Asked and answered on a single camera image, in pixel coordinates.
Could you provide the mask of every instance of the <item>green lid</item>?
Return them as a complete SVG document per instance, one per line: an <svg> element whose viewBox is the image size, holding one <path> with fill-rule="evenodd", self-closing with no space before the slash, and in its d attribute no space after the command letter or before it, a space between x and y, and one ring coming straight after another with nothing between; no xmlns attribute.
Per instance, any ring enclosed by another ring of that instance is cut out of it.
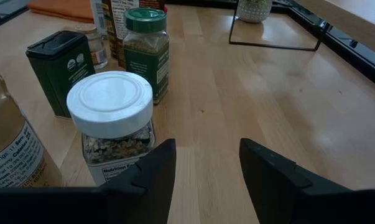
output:
<svg viewBox="0 0 375 224"><path fill-rule="evenodd" d="M167 27L167 15L158 9L134 8L125 13L126 28L139 33L153 33L165 30Z"/></svg>

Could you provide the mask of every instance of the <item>green tin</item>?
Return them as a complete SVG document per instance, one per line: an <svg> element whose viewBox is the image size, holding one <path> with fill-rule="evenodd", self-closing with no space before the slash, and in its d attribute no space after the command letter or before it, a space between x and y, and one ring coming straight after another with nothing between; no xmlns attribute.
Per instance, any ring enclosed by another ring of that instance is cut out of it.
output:
<svg viewBox="0 0 375 224"><path fill-rule="evenodd" d="M33 44L25 53L56 116L71 118L66 98L71 87L95 74L84 34L59 31Z"/></svg>
<svg viewBox="0 0 375 224"><path fill-rule="evenodd" d="M124 38L126 71L150 83L156 105L166 94L169 82L167 15L151 8L129 9L124 15L129 30Z"/></svg>

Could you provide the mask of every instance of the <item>small glass bottle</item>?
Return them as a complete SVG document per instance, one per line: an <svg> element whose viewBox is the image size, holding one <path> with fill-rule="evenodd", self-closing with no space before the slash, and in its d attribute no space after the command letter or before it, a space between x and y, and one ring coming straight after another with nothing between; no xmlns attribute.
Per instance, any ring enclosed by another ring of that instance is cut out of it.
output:
<svg viewBox="0 0 375 224"><path fill-rule="evenodd" d="M149 81L156 105L168 87L167 15L162 10L151 8L129 9L124 15L128 29L123 42L126 70Z"/></svg>
<svg viewBox="0 0 375 224"><path fill-rule="evenodd" d="M108 64L106 49L101 35L94 24L81 24L75 27L77 32L85 34L88 38L90 54L95 69L104 68Z"/></svg>
<svg viewBox="0 0 375 224"><path fill-rule="evenodd" d="M67 107L82 132L82 154L97 185L155 147L152 88L139 75L110 71L88 76L68 92Z"/></svg>
<svg viewBox="0 0 375 224"><path fill-rule="evenodd" d="M0 77L0 188L62 185L60 170Z"/></svg>

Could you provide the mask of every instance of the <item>black wire stand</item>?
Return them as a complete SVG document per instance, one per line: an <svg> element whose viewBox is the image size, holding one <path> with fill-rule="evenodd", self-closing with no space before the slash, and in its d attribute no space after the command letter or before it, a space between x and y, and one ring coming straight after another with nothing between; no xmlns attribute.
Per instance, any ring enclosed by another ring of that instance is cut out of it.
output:
<svg viewBox="0 0 375 224"><path fill-rule="evenodd" d="M236 20L238 2L239 2L239 0L237 0L236 8L234 9L233 21L231 23L231 28L230 28L230 33L229 33L229 44L233 44L233 45L245 45L245 46L256 46L256 47L271 47L271 48L275 48L275 49L304 50L304 51L314 52L314 51L318 50L318 48L320 47L320 44L323 42L324 36L326 35L327 31L330 28L330 24L329 23L325 23L324 28L322 30L322 33L320 34L320 36L318 38L318 41L316 43L316 46L314 46L314 48L232 41L231 40L231 35L233 33L234 22ZM284 9L288 8L288 10L292 10L291 6L288 6L288 5L285 5L285 4L282 4L282 5L283 5L282 7ZM273 8L272 8L271 12L272 13L286 14L286 15L290 16L290 14L286 13L285 10L276 11L276 10L273 10Z"/></svg>

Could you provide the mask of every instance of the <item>green spice jar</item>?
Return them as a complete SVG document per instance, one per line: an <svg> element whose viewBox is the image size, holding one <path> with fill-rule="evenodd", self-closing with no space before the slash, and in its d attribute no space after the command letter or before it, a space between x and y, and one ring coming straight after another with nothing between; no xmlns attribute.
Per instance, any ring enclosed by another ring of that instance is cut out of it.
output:
<svg viewBox="0 0 375 224"><path fill-rule="evenodd" d="M135 8L125 13L128 34L124 38L126 70L144 77L151 85L154 104L168 88L169 36L164 11Z"/></svg>

